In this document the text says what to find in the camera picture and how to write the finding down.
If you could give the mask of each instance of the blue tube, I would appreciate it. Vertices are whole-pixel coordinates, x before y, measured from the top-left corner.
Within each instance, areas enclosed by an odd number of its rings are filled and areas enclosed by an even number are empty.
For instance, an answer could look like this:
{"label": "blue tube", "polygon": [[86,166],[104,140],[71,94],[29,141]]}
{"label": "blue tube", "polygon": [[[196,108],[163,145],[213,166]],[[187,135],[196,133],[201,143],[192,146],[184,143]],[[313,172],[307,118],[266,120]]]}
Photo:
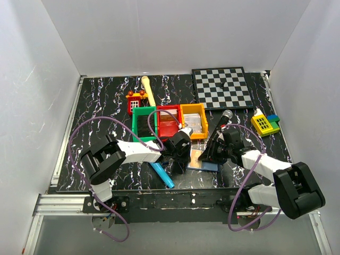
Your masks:
{"label": "blue tube", "polygon": [[173,181],[171,180],[171,178],[167,175],[167,173],[166,173],[165,170],[162,168],[162,166],[160,165],[160,163],[150,163],[150,165],[154,168],[154,170],[155,170],[156,173],[159,175],[159,177],[163,180],[163,182],[165,183],[165,185],[167,185],[170,189],[172,189],[173,187],[175,187],[175,184],[173,183]]}

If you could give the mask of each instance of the white wall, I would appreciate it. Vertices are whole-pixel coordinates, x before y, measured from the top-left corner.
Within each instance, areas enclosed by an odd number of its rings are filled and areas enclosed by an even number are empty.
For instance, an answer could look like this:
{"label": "white wall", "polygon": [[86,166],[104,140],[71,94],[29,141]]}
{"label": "white wall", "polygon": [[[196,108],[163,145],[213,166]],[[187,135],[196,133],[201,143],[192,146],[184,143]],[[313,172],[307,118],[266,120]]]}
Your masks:
{"label": "white wall", "polygon": [[271,73],[270,86],[295,162],[325,197],[321,220],[340,254],[340,2],[312,0]]}
{"label": "white wall", "polygon": [[42,0],[81,74],[271,70],[310,0]]}
{"label": "white wall", "polygon": [[21,254],[79,73],[39,0],[0,1],[0,253]]}

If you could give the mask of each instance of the black marble tabletop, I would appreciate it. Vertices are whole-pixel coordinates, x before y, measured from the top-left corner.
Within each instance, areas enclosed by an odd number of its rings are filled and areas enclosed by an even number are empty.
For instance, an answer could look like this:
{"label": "black marble tabletop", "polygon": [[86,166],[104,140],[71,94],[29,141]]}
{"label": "black marble tabletop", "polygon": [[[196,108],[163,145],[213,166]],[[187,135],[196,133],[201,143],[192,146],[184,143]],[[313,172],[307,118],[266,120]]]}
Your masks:
{"label": "black marble tabletop", "polygon": [[[246,73],[245,78],[256,107],[261,109],[266,116],[273,114],[274,110],[268,91],[260,73]],[[157,105],[196,103],[190,74],[155,75],[150,76],[149,79]],[[83,121],[95,116],[111,116],[131,127],[132,117],[127,113],[128,100],[125,96],[129,90],[138,92],[141,89],[140,76],[85,78],[76,107],[72,130]],[[143,100],[142,106],[148,106],[148,101]],[[232,123],[245,125],[255,131],[250,122],[254,109],[233,110],[233,113]],[[222,110],[206,112],[209,133],[214,130],[221,114]],[[255,147],[260,149],[260,144],[254,137],[243,130],[241,130],[241,133],[246,145],[253,143]],[[79,153],[106,134],[113,134],[120,140],[132,141],[132,136],[119,125],[110,121],[95,121],[85,126],[73,140],[72,150],[78,166]],[[263,141],[267,147],[268,155],[290,162],[290,156],[281,132],[264,137]],[[197,143],[197,146],[201,149],[204,148],[204,145],[204,141]],[[248,172],[248,170],[235,166],[231,162],[221,167],[218,173],[189,170],[185,169],[184,165],[174,162],[170,162],[165,170],[175,183],[176,189],[238,187]],[[249,184],[255,182],[268,183],[268,180],[258,174],[253,174]],[[110,183],[113,190],[167,188],[147,163],[131,163],[121,166]],[[85,184],[72,169],[67,152],[62,163],[57,191],[86,191]]]}

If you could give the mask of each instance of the wooden bat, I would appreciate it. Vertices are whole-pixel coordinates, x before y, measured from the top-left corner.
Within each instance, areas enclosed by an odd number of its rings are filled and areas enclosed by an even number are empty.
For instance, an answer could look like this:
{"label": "wooden bat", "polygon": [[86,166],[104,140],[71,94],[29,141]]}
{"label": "wooden bat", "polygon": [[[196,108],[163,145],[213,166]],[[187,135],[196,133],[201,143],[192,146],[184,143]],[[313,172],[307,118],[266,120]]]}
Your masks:
{"label": "wooden bat", "polygon": [[144,86],[146,93],[148,94],[148,100],[149,100],[150,106],[156,106],[154,94],[152,94],[152,90],[150,87],[150,80],[147,76],[142,77],[142,84]]}

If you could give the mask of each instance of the black and white chessboard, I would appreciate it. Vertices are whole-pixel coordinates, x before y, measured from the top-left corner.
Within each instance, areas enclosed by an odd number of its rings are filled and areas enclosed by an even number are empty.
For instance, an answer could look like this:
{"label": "black and white chessboard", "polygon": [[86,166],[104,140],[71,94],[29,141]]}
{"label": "black and white chessboard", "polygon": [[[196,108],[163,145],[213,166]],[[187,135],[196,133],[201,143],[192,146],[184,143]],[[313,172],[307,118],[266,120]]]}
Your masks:
{"label": "black and white chessboard", "polygon": [[193,69],[198,103],[206,110],[254,108],[243,67]]}

